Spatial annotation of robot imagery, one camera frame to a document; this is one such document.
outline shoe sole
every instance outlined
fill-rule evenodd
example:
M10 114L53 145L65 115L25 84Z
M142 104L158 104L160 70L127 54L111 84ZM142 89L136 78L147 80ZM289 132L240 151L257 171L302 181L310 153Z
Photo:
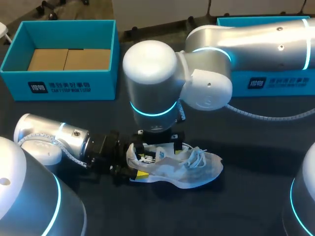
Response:
M153 176L153 175L149 175L147 178L142 178L142 179L136 179L136 180L130 179L130 181L131 182L139 182L139 183L154 183L154 182L158 182L158 181L165 181L165 182L169 182L169 183L175 185L178 188L189 189L189 188L197 188L197 187L200 187L200 186L203 186L207 183L212 182L213 180L215 180L220 175L220 173L213 179L206 180L204 182L199 182L199 183L182 183L182 182L179 182L179 181L171 179L171 178L162 177L162 176Z

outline teal box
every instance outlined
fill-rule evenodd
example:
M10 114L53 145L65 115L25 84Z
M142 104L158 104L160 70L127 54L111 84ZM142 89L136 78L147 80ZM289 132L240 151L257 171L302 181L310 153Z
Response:
M27 71L35 49L110 49L108 70ZM0 75L15 101L114 100L119 65L114 20L24 21Z
M217 25L246 27L309 18L309 16L222 17L217 19ZM233 97L315 95L315 70L233 71L232 83Z

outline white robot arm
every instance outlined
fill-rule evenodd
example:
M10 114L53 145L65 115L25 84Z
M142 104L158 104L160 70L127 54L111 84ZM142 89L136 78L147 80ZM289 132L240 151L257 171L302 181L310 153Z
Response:
M158 133L177 119L178 101L197 110L226 106L263 120L269 118L228 105L232 70L284 71L315 68L315 20L298 20L255 27L201 26L187 37L185 51L174 52L159 41L143 41L125 54L123 69L130 103L138 125Z

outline chair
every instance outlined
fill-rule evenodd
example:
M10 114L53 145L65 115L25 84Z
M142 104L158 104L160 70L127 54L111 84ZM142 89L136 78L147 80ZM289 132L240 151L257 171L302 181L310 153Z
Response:
M12 40L6 33L8 33L8 28L0 22L0 38L4 36L10 43L12 43Z

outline shoe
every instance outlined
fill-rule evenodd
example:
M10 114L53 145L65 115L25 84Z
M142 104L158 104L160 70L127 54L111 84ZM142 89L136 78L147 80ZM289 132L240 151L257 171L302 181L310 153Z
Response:
M130 167L149 173L149 178L141 182L167 181L183 189L196 188L213 181L223 170L219 156L199 147L185 144L174 154L173 144L144 144L144 150L144 154L137 154L131 144L126 153Z

